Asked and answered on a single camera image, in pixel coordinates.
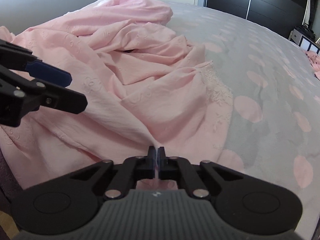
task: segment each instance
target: pink cloth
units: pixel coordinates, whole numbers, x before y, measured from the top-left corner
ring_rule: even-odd
[[[320,79],[320,56],[313,51],[305,51],[305,53],[310,60],[316,77]]]
[[[156,0],[99,0],[16,37],[0,30],[70,72],[69,88],[88,100],[79,115],[40,107],[18,128],[1,126],[3,155],[23,188],[101,159],[145,155],[150,145],[192,163],[219,158],[232,95],[203,45],[161,25],[171,16]]]

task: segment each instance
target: metal screw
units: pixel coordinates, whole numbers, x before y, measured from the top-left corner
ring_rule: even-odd
[[[52,103],[52,99],[51,99],[51,98],[47,98],[47,99],[45,100],[45,103],[46,103],[47,105],[50,105],[50,104]]]
[[[15,90],[13,92],[13,94],[17,97],[17,98],[24,98],[26,96],[26,93],[23,92],[22,90]]]
[[[110,189],[104,193],[108,198],[116,198],[121,195],[121,192],[117,189]]]
[[[41,88],[45,88],[45,85],[41,82],[37,82],[36,85]]]
[[[193,191],[193,195],[195,195],[196,197],[207,197],[209,195],[209,191],[198,188]]]

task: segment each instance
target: polka dot sheet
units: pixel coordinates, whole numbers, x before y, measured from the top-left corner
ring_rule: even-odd
[[[303,203],[296,232],[311,239],[320,213],[320,81],[299,47],[242,18],[170,4],[167,27],[206,47],[233,93],[218,163],[286,187]]]

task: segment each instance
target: mattress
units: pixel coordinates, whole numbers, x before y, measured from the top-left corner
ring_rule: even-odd
[[[204,43],[206,59],[233,93],[218,162],[228,159],[226,166],[293,191],[303,204],[296,232],[311,239],[320,211],[320,81],[305,53],[245,19],[192,5],[170,6],[167,27]]]

